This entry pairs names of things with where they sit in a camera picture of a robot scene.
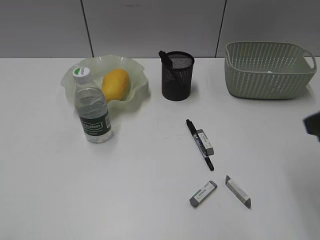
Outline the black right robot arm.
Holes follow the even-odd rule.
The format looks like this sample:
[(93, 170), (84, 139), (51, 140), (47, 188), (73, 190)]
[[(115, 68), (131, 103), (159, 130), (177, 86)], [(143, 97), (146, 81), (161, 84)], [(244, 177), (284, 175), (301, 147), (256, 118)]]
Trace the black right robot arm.
[(320, 112), (314, 113), (303, 120), (306, 132), (309, 135), (316, 136), (320, 141)]

